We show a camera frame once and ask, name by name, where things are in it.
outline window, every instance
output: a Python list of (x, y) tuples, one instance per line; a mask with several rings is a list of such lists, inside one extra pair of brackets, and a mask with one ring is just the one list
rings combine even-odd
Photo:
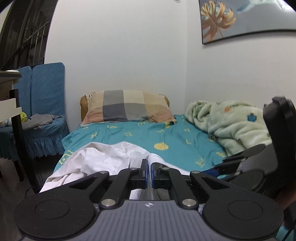
[(1, 70), (44, 63), (50, 22), (57, 0), (15, 0), (0, 41)]

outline pillow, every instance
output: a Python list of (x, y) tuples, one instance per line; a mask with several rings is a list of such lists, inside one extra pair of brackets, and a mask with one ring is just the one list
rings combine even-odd
[(176, 122), (165, 96), (142, 91), (100, 91), (86, 95), (88, 112), (81, 124), (107, 121)]

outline floor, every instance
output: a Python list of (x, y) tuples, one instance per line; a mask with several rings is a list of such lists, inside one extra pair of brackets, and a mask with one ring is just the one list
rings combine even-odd
[[(60, 155), (33, 160), (35, 170), (42, 175), (44, 182), (52, 174), (59, 159)], [(13, 211), (15, 206), (24, 199), (30, 184), (26, 177), (22, 182), (19, 181), (15, 166), (10, 160), (0, 158), (0, 170), (3, 175), (0, 179), (0, 240), (18, 241), (21, 235), (13, 219)], [(33, 194), (33, 191), (29, 190), (27, 196)]]

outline leaf painting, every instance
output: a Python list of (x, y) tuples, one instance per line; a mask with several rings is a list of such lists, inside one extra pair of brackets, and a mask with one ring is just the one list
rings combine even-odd
[(202, 16), (202, 30), (208, 30), (203, 34), (202, 39), (206, 42), (213, 41), (219, 33), (224, 38), (221, 30), (229, 29), (236, 21), (236, 17), (231, 8), (226, 11), (225, 4), (222, 2), (209, 1), (200, 8)]

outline light green blanket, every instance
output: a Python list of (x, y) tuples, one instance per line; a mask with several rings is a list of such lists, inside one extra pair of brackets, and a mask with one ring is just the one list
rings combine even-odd
[(233, 155), (258, 144), (268, 145), (271, 138), (263, 120), (263, 112), (247, 102), (193, 102), (186, 118), (207, 132)]

